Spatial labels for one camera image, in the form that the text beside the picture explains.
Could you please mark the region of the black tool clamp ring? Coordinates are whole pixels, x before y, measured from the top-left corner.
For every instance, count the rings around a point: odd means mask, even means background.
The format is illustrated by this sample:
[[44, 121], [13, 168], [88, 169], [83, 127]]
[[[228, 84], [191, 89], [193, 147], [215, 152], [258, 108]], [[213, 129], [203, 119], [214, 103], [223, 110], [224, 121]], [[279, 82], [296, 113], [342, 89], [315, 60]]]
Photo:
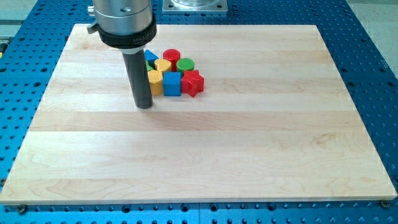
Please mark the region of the black tool clamp ring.
[[97, 21], [89, 24], [86, 29], [89, 34], [98, 32], [99, 37], [104, 44], [117, 49], [134, 49], [142, 47], [143, 45], [148, 44], [157, 33], [156, 17], [154, 13], [152, 13], [152, 21], [144, 30], [131, 35], [113, 35], [107, 33], [100, 27]]

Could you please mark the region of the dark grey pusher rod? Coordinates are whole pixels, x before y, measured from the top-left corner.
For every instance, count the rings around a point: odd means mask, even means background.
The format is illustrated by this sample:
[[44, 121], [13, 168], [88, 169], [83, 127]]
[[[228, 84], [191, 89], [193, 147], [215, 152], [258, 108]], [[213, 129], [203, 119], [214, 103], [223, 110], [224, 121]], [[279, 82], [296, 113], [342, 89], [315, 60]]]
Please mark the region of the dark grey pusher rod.
[[134, 54], [122, 51], [122, 54], [135, 105], [140, 109], [148, 109], [153, 105], [153, 100], [144, 51]]

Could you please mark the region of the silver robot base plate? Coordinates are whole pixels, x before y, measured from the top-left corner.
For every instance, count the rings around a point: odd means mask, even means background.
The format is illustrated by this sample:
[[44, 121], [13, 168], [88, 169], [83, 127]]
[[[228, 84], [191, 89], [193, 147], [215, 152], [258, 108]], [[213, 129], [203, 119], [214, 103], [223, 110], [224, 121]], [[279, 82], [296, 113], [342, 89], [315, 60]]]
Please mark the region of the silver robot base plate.
[[163, 0], [163, 12], [227, 12], [227, 0]]

